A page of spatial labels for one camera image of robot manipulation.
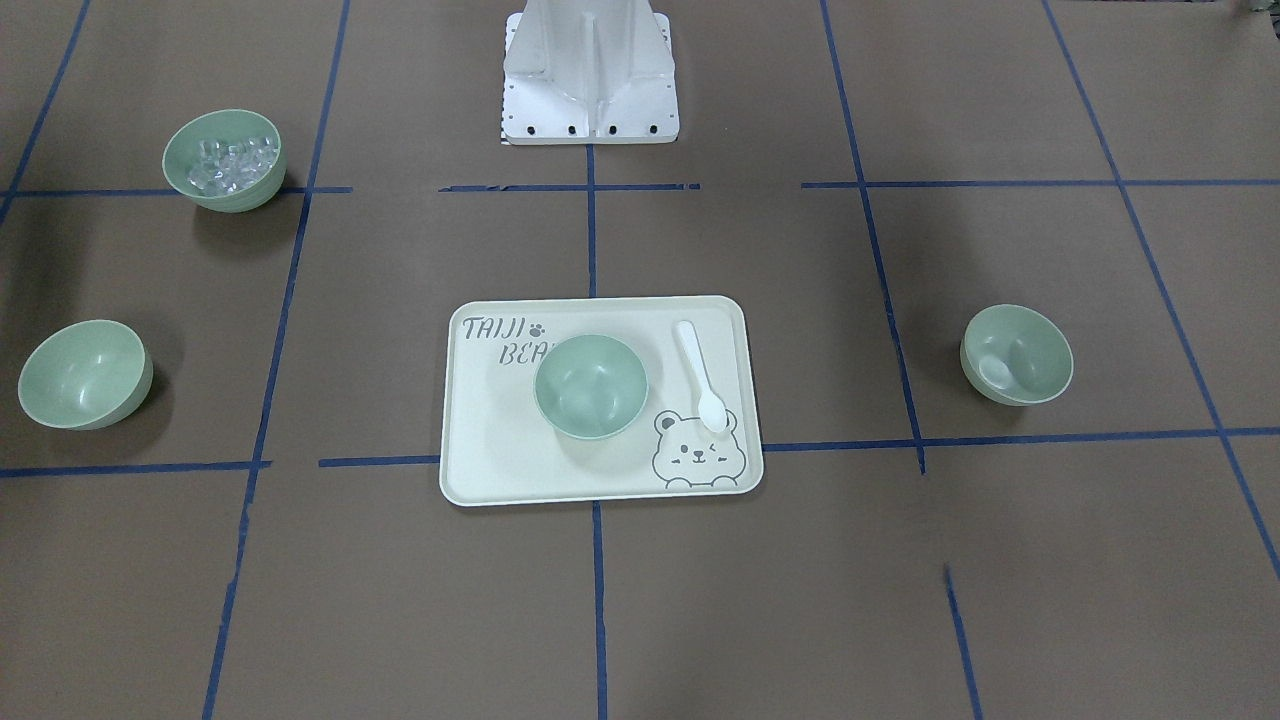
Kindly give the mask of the green bowl on tray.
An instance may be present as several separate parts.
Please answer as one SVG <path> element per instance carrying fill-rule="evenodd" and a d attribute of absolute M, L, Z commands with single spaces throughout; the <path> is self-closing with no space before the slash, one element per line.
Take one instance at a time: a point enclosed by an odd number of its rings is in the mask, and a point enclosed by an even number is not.
<path fill-rule="evenodd" d="M 577 334 L 556 345 L 534 377 L 535 405 L 556 430 L 607 439 L 631 427 L 650 391 L 636 351 L 608 334 Z"/>

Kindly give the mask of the white plastic spoon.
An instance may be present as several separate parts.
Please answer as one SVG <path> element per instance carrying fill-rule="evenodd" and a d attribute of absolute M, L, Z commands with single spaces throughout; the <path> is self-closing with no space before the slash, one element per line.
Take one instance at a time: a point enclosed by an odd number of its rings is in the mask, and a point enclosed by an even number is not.
<path fill-rule="evenodd" d="M 730 430 L 728 409 L 710 384 L 710 377 L 695 325 L 689 320 L 676 322 L 675 333 L 689 369 L 692 373 L 698 418 L 710 433 L 718 436 L 727 433 Z"/>

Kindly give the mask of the cream bear tray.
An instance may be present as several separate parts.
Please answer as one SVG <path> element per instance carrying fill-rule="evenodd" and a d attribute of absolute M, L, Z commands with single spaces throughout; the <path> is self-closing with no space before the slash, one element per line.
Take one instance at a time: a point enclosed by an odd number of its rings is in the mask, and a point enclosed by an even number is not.
<path fill-rule="evenodd" d="M 730 430 L 698 418 L 692 373 L 675 333 L 698 332 Z M 608 334 L 643 360 L 650 391 L 635 423 L 595 441 L 561 434 L 539 413 L 539 363 L 577 334 Z M 741 495 L 764 459 L 748 328 L 722 295 L 476 301 L 448 329 L 440 488 L 460 506 Z"/>

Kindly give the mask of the green bowl with ice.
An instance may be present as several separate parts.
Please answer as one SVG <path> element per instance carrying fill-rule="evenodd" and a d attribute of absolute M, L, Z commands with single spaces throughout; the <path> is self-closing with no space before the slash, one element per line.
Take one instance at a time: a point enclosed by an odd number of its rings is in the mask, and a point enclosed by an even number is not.
<path fill-rule="evenodd" d="M 262 206 L 285 182 L 287 152 L 276 126 L 244 109 L 187 122 L 163 151 L 163 174 L 178 193 L 211 211 Z"/>

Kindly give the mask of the ice cubes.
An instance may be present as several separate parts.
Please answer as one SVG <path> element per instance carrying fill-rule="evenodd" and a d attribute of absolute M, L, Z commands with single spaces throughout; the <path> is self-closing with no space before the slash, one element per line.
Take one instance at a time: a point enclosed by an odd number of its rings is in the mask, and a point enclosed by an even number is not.
<path fill-rule="evenodd" d="M 266 136 L 234 141 L 201 138 L 187 170 L 187 183 L 206 197 L 227 196 L 264 179 L 278 156 L 276 142 Z"/>

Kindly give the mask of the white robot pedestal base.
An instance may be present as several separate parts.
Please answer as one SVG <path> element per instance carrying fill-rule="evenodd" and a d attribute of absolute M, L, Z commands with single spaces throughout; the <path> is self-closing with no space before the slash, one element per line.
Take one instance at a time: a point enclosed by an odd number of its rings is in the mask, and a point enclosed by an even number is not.
<path fill-rule="evenodd" d="M 678 138 L 671 23 L 649 1 L 527 1 L 506 18 L 503 72 L 506 143 Z"/>

